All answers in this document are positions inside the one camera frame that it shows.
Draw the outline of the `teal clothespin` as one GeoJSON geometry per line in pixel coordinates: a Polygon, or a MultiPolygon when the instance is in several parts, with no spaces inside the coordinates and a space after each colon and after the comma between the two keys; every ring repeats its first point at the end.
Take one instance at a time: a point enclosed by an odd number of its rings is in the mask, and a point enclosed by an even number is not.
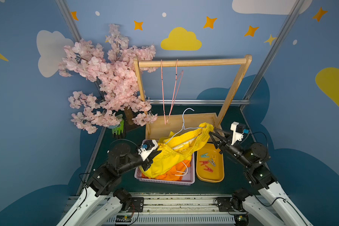
{"type": "Polygon", "coordinates": [[[210,156],[208,155],[208,153],[204,153],[201,155],[201,158],[209,158],[210,156]]]}

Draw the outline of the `yellow shorts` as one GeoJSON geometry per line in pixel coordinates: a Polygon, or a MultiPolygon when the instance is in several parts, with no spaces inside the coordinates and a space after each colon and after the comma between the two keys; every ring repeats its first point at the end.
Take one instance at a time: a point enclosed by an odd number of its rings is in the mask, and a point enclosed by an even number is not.
{"type": "Polygon", "coordinates": [[[142,174],[149,178],[165,174],[173,166],[181,163],[183,160],[192,160],[192,154],[202,149],[210,139],[209,133],[213,132],[214,126],[209,123],[202,123],[199,128],[194,131],[189,131],[180,136],[175,136],[167,144],[164,141],[174,135],[170,133],[169,137],[159,143],[158,151],[161,151],[153,159],[151,167],[144,171],[139,167],[142,174]]]}

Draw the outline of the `pink wire hanger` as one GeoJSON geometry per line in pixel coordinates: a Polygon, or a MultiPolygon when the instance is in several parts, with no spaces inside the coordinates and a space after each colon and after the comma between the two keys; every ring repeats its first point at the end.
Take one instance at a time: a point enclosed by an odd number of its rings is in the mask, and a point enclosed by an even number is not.
{"type": "Polygon", "coordinates": [[[163,104],[163,118],[164,118],[164,125],[167,124],[166,122],[166,113],[165,113],[165,99],[164,99],[164,81],[163,81],[163,60],[160,60],[160,69],[161,69],[161,85],[162,85],[162,104],[163,104]]]}
{"type": "Polygon", "coordinates": [[[170,106],[170,111],[169,111],[169,115],[168,115],[168,118],[167,118],[167,122],[169,122],[169,119],[170,119],[170,116],[171,116],[171,113],[172,113],[172,110],[173,110],[173,107],[174,107],[174,104],[175,104],[175,101],[176,101],[176,98],[177,98],[177,95],[178,95],[178,92],[179,92],[179,88],[181,86],[182,78],[183,78],[183,75],[184,75],[183,70],[180,73],[178,73],[178,63],[179,63],[179,60],[177,59],[176,64],[175,64],[175,70],[176,70],[175,84],[174,84],[174,90],[173,90],[171,106],[170,106]]]}

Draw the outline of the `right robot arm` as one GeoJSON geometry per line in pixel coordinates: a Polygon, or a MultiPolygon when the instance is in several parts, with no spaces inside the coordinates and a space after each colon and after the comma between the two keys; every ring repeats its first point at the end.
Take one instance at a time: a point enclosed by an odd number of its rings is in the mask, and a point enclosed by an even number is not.
{"type": "Polygon", "coordinates": [[[246,189],[232,194],[232,208],[254,216],[265,226],[310,226],[311,222],[285,193],[274,174],[265,166],[270,159],[268,148],[255,142],[248,148],[241,146],[237,131],[220,129],[210,132],[216,149],[226,152],[244,167],[244,175],[252,188],[268,201],[264,204],[246,189]]]}

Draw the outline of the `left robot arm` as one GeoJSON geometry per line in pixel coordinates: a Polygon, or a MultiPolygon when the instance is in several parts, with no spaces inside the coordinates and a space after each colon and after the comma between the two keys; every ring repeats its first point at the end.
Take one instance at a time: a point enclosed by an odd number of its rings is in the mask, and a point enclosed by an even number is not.
{"type": "Polygon", "coordinates": [[[117,144],[108,152],[108,159],[84,184],[84,190],[59,221],[60,226],[101,226],[108,219],[131,205],[132,196],[123,188],[122,174],[142,167],[147,170],[160,154],[156,140],[144,140],[140,148],[131,153],[127,144],[117,144]]]}

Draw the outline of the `grey clothespin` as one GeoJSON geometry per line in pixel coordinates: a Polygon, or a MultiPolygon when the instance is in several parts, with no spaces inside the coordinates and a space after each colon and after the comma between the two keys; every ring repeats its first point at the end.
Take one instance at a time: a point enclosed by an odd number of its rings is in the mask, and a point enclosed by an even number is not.
{"type": "Polygon", "coordinates": [[[215,162],[214,162],[212,159],[209,160],[209,163],[210,163],[212,166],[216,167],[216,164],[215,164],[215,162]]]}

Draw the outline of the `light blue wire hanger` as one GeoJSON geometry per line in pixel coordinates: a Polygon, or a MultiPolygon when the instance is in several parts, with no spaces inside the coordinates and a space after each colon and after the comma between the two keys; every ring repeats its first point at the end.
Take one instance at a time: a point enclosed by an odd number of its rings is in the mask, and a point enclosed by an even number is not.
{"type": "Polygon", "coordinates": [[[168,139],[168,141],[166,141],[166,142],[164,141],[165,144],[167,144],[168,142],[170,142],[176,135],[178,135],[178,134],[179,134],[180,132],[182,132],[182,131],[186,131],[186,130],[190,130],[190,129],[196,130],[196,129],[199,128],[199,127],[186,127],[186,125],[185,125],[186,119],[189,120],[189,122],[190,122],[191,125],[192,125],[192,124],[195,124],[195,123],[194,123],[195,120],[200,121],[200,120],[205,120],[205,119],[206,119],[206,116],[207,116],[206,114],[192,114],[192,115],[188,115],[188,117],[185,117],[185,113],[186,113],[187,110],[191,110],[192,112],[195,111],[195,110],[194,110],[193,108],[191,108],[191,107],[186,108],[186,109],[183,111],[183,113],[182,113],[182,115],[181,115],[182,126],[181,126],[180,130],[179,130],[177,133],[175,133],[173,136],[171,136],[171,137],[168,139]]]}

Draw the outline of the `red clothespin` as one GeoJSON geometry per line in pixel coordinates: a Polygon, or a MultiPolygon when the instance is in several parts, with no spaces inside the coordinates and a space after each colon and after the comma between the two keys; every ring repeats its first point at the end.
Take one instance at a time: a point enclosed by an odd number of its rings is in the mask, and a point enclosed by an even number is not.
{"type": "Polygon", "coordinates": [[[201,166],[203,166],[203,165],[206,165],[206,164],[208,164],[208,163],[209,163],[209,161],[199,161],[199,163],[201,164],[201,166]]]}
{"type": "Polygon", "coordinates": [[[210,168],[209,166],[205,165],[205,168],[204,168],[205,171],[208,171],[208,172],[213,172],[213,169],[210,168]]]}

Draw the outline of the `light orange shorts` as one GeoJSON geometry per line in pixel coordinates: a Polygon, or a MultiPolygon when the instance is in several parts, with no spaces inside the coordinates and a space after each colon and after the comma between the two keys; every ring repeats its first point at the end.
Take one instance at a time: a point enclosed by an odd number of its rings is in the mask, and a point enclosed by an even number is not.
{"type": "Polygon", "coordinates": [[[191,167],[191,160],[183,160],[181,163],[176,164],[165,174],[157,176],[155,178],[149,178],[142,174],[141,178],[144,179],[156,179],[164,181],[181,181],[185,175],[189,173],[191,167]]]}

